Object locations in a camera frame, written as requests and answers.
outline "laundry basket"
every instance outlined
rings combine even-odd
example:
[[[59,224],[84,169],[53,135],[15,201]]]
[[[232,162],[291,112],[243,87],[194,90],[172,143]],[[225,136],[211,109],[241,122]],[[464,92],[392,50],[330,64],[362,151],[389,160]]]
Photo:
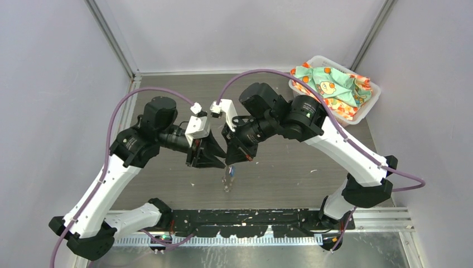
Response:
[[[351,70],[341,66],[340,64],[338,64],[334,61],[331,61],[331,60],[329,60],[329,59],[327,59],[326,57],[323,57],[323,56],[315,56],[312,59],[310,59],[307,63],[310,66],[312,66],[313,68],[315,68],[315,67],[331,67],[331,68],[335,68],[335,69],[337,69],[337,70],[339,70],[343,73],[355,74],[353,71],[351,71]],[[292,90],[294,90],[294,97],[298,96],[300,94],[305,94],[304,92],[300,92],[296,87],[294,87],[294,85],[292,83],[293,83],[293,81],[289,80],[289,87]],[[381,95],[381,89],[379,88],[379,86],[377,86],[373,82],[370,82],[370,85],[371,85],[371,88],[373,89],[373,92],[371,94],[371,98],[365,104],[363,104],[363,106],[361,106],[358,109],[356,114],[353,116],[353,120],[345,119],[341,115],[339,115],[335,112],[333,113],[335,118],[337,119],[338,123],[341,126],[346,127],[348,125],[358,124],[363,118],[365,118],[365,116],[368,114],[368,112],[374,106],[374,104],[376,103],[376,101],[379,98],[379,95]]]

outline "white wall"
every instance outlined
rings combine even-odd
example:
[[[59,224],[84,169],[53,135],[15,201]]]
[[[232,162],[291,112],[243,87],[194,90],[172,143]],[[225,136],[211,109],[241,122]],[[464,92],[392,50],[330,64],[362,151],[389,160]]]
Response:
[[[0,267],[47,267],[129,79],[83,1],[1,1],[0,40]]]
[[[384,0],[101,0],[142,73],[351,66]]]
[[[427,181],[394,197],[429,267],[473,266],[472,12],[470,0],[398,1],[357,70],[383,90],[368,115],[378,152]]]

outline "scratched surface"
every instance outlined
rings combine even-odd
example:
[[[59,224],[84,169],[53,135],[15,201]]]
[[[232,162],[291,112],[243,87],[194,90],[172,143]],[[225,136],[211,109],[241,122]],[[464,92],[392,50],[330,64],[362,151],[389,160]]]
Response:
[[[223,85],[234,75],[164,75],[146,76],[141,86],[157,86],[176,90],[208,110]],[[239,114],[248,114],[238,102],[242,90],[254,82],[268,83],[286,100],[292,92],[286,78],[258,74],[238,80],[227,91],[225,98],[236,101]],[[143,112],[144,105],[157,92],[138,95],[134,118]],[[189,105],[176,99],[179,115],[177,124],[191,116]],[[226,151],[221,136],[224,119],[213,118],[214,136]],[[366,121],[347,130],[368,148],[374,149]],[[323,198],[333,193],[346,177],[346,171],[322,152],[299,143],[274,136],[258,147],[252,162],[235,164],[231,191],[224,191],[224,169],[195,169],[185,165],[185,155],[161,149],[161,153],[123,190],[113,209],[133,209],[158,197],[175,209],[198,208],[299,208],[320,207]]]
[[[98,267],[409,267],[398,233],[347,233],[342,247],[327,255],[318,246],[181,247],[153,254],[145,247],[113,247]]]

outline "folded cloth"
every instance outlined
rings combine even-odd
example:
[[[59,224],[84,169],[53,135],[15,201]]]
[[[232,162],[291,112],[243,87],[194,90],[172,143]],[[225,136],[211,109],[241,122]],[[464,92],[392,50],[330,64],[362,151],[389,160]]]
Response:
[[[325,103],[340,116],[353,120],[353,116],[371,98],[372,89],[367,77],[345,74],[335,68],[312,68],[308,63],[291,70],[291,74],[319,92]],[[302,85],[292,84],[305,95],[315,96]]]

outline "orange patterned cloth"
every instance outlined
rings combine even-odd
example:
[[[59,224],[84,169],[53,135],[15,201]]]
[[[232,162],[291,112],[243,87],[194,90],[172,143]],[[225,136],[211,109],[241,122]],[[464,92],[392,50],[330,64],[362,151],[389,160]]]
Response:
[[[302,64],[302,66],[306,67],[306,68],[311,68],[311,65],[309,65],[308,63],[304,63],[304,64]],[[295,72],[296,72],[295,68],[291,70],[292,75],[294,75]],[[360,88],[362,88],[363,90],[370,90],[370,91],[372,90],[372,88],[370,86],[370,79],[368,77],[365,77],[365,76],[362,76],[362,75],[357,75],[357,74],[347,74],[347,75],[349,75],[351,78],[355,78],[354,83],[356,85],[356,88],[355,88],[356,91],[359,91]],[[294,81],[291,81],[291,83],[302,94],[309,95],[312,98],[315,98],[317,100],[317,98],[309,90],[307,90],[305,87],[303,87],[301,84],[296,83]],[[355,100],[357,102],[360,102],[361,105],[363,105],[364,100],[361,97],[362,96],[354,95]],[[324,101],[325,101],[325,104],[327,104],[327,106],[331,110],[335,111],[339,116],[341,116],[345,119],[348,119],[348,120],[353,120],[353,116],[356,114],[356,112],[359,109],[358,107],[352,107],[352,106],[346,104],[345,102],[343,102],[339,99],[335,99],[335,98],[324,98]]]

